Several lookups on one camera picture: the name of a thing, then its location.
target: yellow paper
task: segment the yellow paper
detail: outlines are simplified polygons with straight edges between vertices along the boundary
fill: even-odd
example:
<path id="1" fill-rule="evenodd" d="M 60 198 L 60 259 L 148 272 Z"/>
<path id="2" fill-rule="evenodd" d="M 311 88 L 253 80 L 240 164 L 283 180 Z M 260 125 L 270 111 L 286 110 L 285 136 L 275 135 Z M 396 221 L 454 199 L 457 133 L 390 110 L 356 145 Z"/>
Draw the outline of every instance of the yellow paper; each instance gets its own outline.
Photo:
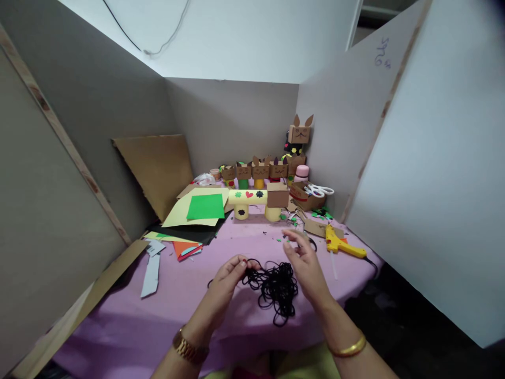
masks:
<path id="1" fill-rule="evenodd" d="M 174 207 L 170 211 L 170 214 L 163 222 L 163 227 L 167 226 L 179 226 L 179 225 L 209 225 L 215 226 L 217 224 L 218 218 L 203 218 L 201 220 L 188 220 L 186 216 L 188 215 L 189 205 L 191 203 L 191 198 L 193 196 L 199 195 L 214 195 L 221 194 L 223 196 L 223 207 L 228 200 L 228 193 L 230 190 L 228 188 L 194 188 L 188 194 L 184 195 L 175 203 Z"/>
<path id="2" fill-rule="evenodd" d="M 144 238 L 151 238 L 153 240 L 168 241 L 168 242 L 191 242 L 191 243 L 196 243 L 195 241 L 185 240 L 184 238 L 179 238 L 179 237 L 172 237 L 172 236 L 158 237 L 158 233 L 157 232 L 149 232 L 149 233 L 147 233 L 144 236 Z"/>

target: pink bottle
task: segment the pink bottle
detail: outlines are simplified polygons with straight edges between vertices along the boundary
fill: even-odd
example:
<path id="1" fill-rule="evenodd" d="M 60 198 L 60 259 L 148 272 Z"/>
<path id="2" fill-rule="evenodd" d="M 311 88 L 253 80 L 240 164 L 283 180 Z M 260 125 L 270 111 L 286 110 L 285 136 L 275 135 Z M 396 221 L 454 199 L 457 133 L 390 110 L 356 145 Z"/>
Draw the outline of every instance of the pink bottle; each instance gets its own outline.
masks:
<path id="1" fill-rule="evenodd" d="M 309 166 L 299 165 L 296 168 L 296 175 L 293 182 L 308 182 L 309 181 Z"/>

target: yellow glue gun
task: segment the yellow glue gun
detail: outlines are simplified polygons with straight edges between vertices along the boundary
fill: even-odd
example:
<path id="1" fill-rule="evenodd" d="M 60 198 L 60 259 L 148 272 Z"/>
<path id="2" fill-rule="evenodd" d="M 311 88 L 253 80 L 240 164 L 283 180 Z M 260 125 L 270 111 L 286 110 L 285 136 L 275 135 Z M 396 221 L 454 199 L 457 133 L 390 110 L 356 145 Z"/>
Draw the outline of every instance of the yellow glue gun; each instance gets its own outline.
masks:
<path id="1" fill-rule="evenodd" d="M 367 251 L 365 249 L 346 244 L 338 238 L 335 234 L 335 229 L 328 224 L 326 225 L 326 250 L 336 253 L 339 249 L 357 258 L 365 258 L 367 256 Z"/>

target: table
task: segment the table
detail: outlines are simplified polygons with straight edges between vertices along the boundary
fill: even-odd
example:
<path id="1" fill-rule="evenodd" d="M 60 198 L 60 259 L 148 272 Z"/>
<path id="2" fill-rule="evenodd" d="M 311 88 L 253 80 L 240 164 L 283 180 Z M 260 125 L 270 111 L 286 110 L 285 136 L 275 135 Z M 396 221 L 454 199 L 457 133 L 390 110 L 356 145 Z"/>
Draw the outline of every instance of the table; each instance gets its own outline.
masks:
<path id="1" fill-rule="evenodd" d="M 244 254 L 262 265 L 266 261 L 288 262 L 282 250 L 281 230 L 291 223 L 269 223 L 264 206 L 250 206 L 249 218 L 239 221 L 233 212 L 217 238 L 193 260 L 177 262 L 171 243 L 161 251 L 157 293 L 140 299 L 148 255 L 143 253 L 131 282 L 123 290 L 104 299 L 67 340 L 54 360 L 76 378 L 149 378 L 171 345 L 179 328 L 186 323 L 207 289 L 207 283 L 230 257 Z M 349 244 L 365 248 L 379 267 L 382 260 L 344 225 Z M 303 223 L 296 227 L 303 230 Z M 367 262 L 338 253 L 335 258 L 338 280 L 334 279 L 330 254 L 323 238 L 310 235 L 335 299 L 343 305 L 356 296 L 373 277 Z M 241 283 L 223 325 L 214 333 L 201 375 L 256 356 L 266 350 L 300 350 L 323 340 L 314 311 L 301 289 L 294 300 L 296 316 L 278 328 L 273 325 L 273 308 L 258 307 L 259 291 Z"/>

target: woman's right hand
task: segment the woman's right hand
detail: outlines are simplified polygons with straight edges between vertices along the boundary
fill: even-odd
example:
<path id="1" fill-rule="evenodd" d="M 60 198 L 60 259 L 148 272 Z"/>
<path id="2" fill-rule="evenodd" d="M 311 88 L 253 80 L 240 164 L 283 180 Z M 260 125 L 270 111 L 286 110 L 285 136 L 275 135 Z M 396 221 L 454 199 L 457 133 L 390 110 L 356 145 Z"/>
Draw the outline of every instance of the woman's right hand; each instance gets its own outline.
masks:
<path id="1" fill-rule="evenodd" d="M 291 230 L 283 230 L 282 233 L 299 245 L 293 248 L 288 241 L 284 241 L 282 247 L 293 266 L 305 297 L 316 310 L 324 307 L 327 302 L 334 303 L 335 299 L 328 289 L 316 252 L 310 247 L 309 242 Z"/>

